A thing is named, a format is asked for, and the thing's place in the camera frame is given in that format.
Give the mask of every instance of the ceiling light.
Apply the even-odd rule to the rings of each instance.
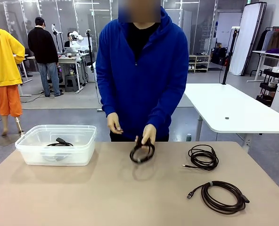
[[[199,1],[176,2],[175,4],[192,4],[192,3],[199,3]]]
[[[91,2],[76,2],[76,4],[100,4],[100,3],[99,2],[94,2],[94,3],[91,3]]]
[[[109,9],[90,9],[90,11],[110,11]]]

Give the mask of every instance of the orange pants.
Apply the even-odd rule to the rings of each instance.
[[[17,85],[0,86],[0,115],[19,117],[22,106]]]

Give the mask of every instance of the cable plug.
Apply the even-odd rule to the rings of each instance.
[[[59,142],[62,145],[67,145],[67,142],[65,140],[59,138],[59,137],[56,139],[56,141]]]
[[[190,193],[187,195],[187,199],[192,198],[193,195],[194,195],[194,192],[190,192]]]
[[[246,198],[245,195],[242,194],[241,197],[245,203],[249,203],[249,200]]]

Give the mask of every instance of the coiled black cable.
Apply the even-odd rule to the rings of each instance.
[[[65,140],[61,139],[61,138],[57,138],[56,141],[58,143],[53,143],[53,144],[50,144],[48,146],[73,146],[71,143],[68,143],[66,142]]]
[[[134,163],[137,163],[137,164],[141,164],[141,163],[144,163],[144,162],[150,160],[150,159],[153,157],[154,151],[155,151],[155,147],[154,147],[153,144],[151,144],[151,141],[150,141],[149,138],[148,138],[147,142],[145,143],[145,145],[142,145],[142,143],[141,143],[142,139],[143,139],[142,136],[139,136],[139,137],[138,137],[138,141],[136,142],[135,147],[131,150],[130,155],[129,155],[131,161],[133,161]],[[147,154],[144,158],[137,158],[137,159],[135,159],[135,158],[134,158],[134,154],[135,154],[136,151],[139,150],[142,146],[148,146],[148,147],[149,147],[148,154]]]
[[[211,151],[197,148],[197,147],[203,147],[203,146],[211,148]],[[215,150],[209,145],[196,145],[196,146],[192,147],[188,151],[188,156],[191,158],[191,162],[195,166],[182,165],[183,167],[203,169],[203,170],[213,170],[217,167],[217,165],[219,163],[219,159],[217,158]],[[209,158],[210,161],[199,160],[198,157],[206,157],[206,158]]]
[[[235,205],[227,205],[215,200],[208,192],[208,189],[211,186],[218,186],[228,190],[236,197],[237,203]],[[245,203],[249,203],[249,200],[241,193],[241,191],[236,186],[223,181],[211,181],[205,183],[204,185],[198,186],[187,195],[187,198],[192,198],[195,191],[199,188],[201,188],[201,197],[207,207],[218,213],[226,215],[234,214],[238,211],[244,210],[246,207]]]
[[[71,143],[66,142],[65,140],[61,138],[57,138],[56,141],[58,143],[53,143],[48,146],[73,146]],[[63,159],[71,156],[71,153],[56,153],[54,156],[49,156],[47,153],[41,153],[41,156],[43,159],[49,162],[57,162],[62,161]]]

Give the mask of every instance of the yellow hoodie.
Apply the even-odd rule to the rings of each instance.
[[[0,29],[0,86],[22,83],[17,64],[21,63],[24,57],[24,46],[8,32]]]

